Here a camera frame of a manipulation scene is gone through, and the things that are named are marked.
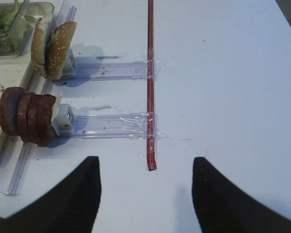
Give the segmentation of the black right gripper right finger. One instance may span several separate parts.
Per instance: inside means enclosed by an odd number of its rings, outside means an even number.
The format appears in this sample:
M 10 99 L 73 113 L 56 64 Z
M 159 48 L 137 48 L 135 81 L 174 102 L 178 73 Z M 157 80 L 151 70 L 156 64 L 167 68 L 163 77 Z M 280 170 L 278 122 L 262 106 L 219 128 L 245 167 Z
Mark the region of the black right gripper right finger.
M 192 199 L 204 233 L 291 233 L 291 220 L 243 192 L 204 157 L 194 159 Z

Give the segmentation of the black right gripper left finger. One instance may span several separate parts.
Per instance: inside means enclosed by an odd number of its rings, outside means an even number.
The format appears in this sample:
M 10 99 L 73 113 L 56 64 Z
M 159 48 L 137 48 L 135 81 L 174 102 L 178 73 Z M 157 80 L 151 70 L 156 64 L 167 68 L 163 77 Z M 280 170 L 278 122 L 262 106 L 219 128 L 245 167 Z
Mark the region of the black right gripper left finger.
M 0 218 L 0 233 L 90 233 L 101 191 L 99 158 L 89 156 L 38 200 Z

